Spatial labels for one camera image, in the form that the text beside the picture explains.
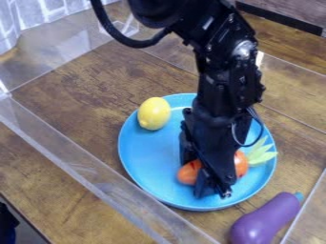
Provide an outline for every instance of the purple eggplant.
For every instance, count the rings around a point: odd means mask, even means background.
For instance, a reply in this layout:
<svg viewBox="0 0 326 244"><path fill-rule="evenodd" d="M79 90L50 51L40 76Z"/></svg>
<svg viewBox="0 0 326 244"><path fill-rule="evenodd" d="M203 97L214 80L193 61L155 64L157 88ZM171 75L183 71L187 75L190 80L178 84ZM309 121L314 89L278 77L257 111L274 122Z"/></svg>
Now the purple eggplant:
<svg viewBox="0 0 326 244"><path fill-rule="evenodd" d="M269 244L301 210L301 193L280 193L261 208L245 214L231 226L231 244Z"/></svg>

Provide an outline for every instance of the blue plate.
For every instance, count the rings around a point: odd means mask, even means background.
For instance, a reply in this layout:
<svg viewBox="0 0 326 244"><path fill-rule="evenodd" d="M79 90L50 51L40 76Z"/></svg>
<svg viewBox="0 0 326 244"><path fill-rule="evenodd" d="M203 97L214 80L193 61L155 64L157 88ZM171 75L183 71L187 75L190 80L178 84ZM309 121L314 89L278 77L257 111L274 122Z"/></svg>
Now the blue plate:
<svg viewBox="0 0 326 244"><path fill-rule="evenodd" d="M194 93L174 94L165 97L173 108L173 115L167 125L158 131L143 129L134 112L127 118L119 137L119 154L122 164L137 184L159 201L183 210L213 211L225 209L249 199L265 187L277 167L277 157L260 167L250 168L247 174L231 186L230 198L222 199L211 195L197 199L194 188L177 181L179 164L178 135L181 132L182 110L191 106ZM260 125L253 122L247 136L251 142L258 136ZM276 143L268 128L266 144L273 143L270 151L276 151Z"/></svg>

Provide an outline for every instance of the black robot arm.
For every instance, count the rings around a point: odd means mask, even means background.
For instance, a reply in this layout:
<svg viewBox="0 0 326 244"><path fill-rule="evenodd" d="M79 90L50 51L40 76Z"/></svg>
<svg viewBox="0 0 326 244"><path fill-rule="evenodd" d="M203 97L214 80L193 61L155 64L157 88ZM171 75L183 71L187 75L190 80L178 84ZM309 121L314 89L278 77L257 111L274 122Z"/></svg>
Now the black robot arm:
<svg viewBox="0 0 326 244"><path fill-rule="evenodd" d="M106 28L107 20L98 13L101 0L91 2ZM165 28L155 43L173 31L194 48L201 79L193 107L183 110L181 164L195 158L203 162L195 185L198 198L214 193L230 196L237 181L235 151L255 144L264 128L253 108L265 90L260 83L255 32L223 0L129 0L129 4L146 26ZM261 124L261 133L245 145L253 119Z"/></svg>

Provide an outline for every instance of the black cable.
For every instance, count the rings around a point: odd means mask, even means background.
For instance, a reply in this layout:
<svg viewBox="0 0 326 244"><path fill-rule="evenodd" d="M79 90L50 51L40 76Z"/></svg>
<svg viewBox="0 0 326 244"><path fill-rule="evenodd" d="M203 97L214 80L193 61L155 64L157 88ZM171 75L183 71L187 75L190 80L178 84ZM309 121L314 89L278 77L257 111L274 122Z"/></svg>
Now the black cable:
<svg viewBox="0 0 326 244"><path fill-rule="evenodd" d="M260 124L260 134L258 134L258 138L254 140L254 142L251 142L250 144L243 144L238 141L238 137L237 137L237 132L235 132L235 129L237 129L237 124L235 122L231 123L231 136L233 136L233 139L234 141L237 142L237 144L243 147L243 148L247 148L247 147L251 147L254 144L258 143L258 140L261 139L261 136L262 136L262 133L264 133L264 123L260 119L260 116L258 116L258 113L257 111L254 110L253 107L249 107L247 108L247 112L249 114L253 116L253 118L257 120L258 124Z"/></svg>
<svg viewBox="0 0 326 244"><path fill-rule="evenodd" d="M107 30L109 34L126 46L134 49L143 49L150 46L154 46L162 38L171 32L169 28L163 29L151 39L149 40L135 40L129 37L126 37L121 31L117 29L114 26L109 16L106 9L103 7L103 4L101 0L91 0L94 10L95 10L95 15L99 20L99 23L102 27Z"/></svg>

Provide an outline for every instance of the yellow lemon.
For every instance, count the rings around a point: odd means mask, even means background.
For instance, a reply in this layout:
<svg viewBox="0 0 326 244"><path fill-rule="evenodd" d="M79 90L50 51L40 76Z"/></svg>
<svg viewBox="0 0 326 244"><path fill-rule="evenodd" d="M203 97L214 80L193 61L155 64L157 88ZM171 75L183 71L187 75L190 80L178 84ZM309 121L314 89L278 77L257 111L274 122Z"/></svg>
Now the yellow lemon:
<svg viewBox="0 0 326 244"><path fill-rule="evenodd" d="M162 97L153 97L139 107L138 121L151 131L161 129L169 122L171 107Z"/></svg>

